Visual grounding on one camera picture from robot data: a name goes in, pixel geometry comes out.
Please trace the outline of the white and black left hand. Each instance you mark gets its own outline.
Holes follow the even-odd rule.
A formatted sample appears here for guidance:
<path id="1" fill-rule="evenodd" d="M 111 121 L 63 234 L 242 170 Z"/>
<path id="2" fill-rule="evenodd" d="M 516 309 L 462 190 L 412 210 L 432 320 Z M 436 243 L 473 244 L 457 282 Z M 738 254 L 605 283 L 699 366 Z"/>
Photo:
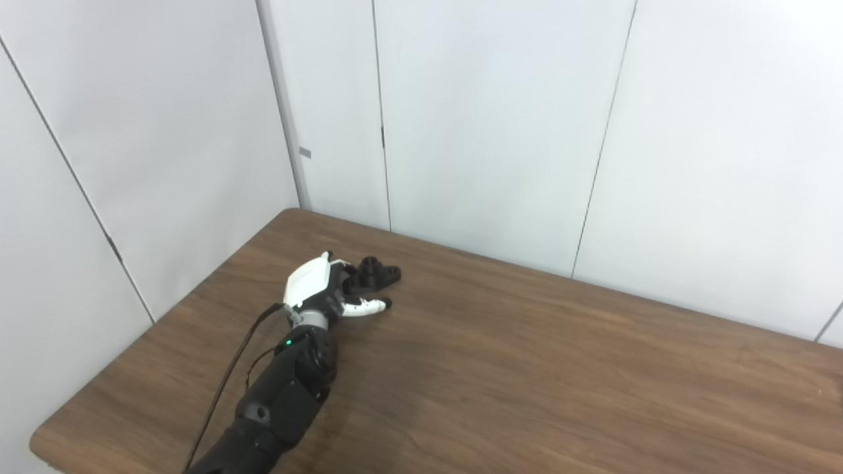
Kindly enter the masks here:
<path id="1" fill-rule="evenodd" d="M 292 329 L 318 327 L 331 330 L 340 320 L 376 315 L 392 301 L 364 299 L 347 293 L 343 283 L 359 273 L 350 262 L 332 258 L 331 251 L 305 262 L 287 279 L 283 311 Z"/>

